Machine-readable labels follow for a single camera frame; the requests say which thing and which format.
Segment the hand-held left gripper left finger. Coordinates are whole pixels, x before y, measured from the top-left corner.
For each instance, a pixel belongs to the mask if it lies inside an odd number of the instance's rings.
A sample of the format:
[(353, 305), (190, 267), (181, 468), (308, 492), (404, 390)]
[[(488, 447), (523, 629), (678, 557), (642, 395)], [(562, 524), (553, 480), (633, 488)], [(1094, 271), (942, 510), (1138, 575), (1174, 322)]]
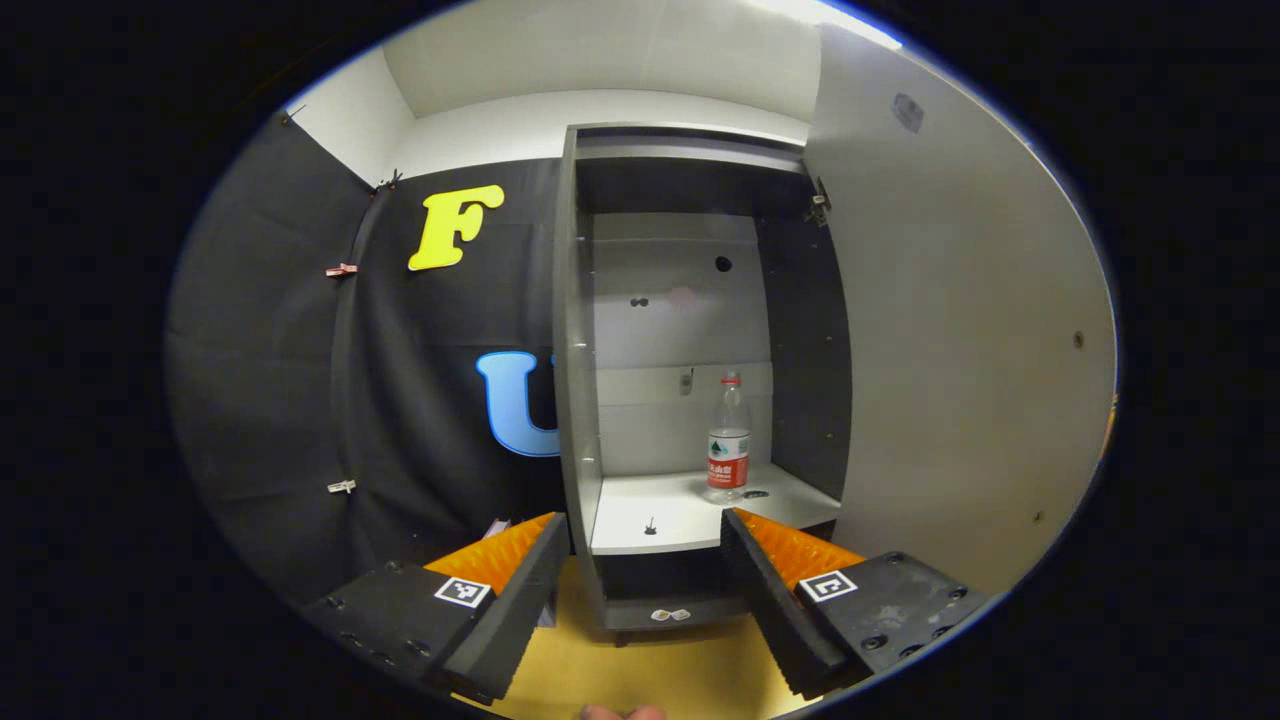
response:
[(547, 512), (426, 565), (384, 562), (301, 614), (402, 682), (492, 705), (506, 697), (568, 553), (566, 515)]

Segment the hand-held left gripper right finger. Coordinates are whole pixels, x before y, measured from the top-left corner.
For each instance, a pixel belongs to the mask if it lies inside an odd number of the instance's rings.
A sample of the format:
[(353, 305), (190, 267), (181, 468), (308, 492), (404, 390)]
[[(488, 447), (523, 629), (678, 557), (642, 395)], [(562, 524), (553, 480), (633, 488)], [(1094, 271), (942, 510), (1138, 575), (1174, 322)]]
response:
[(792, 693), (814, 700), (887, 673), (988, 597), (900, 551), (864, 559), (726, 509), (719, 550)]

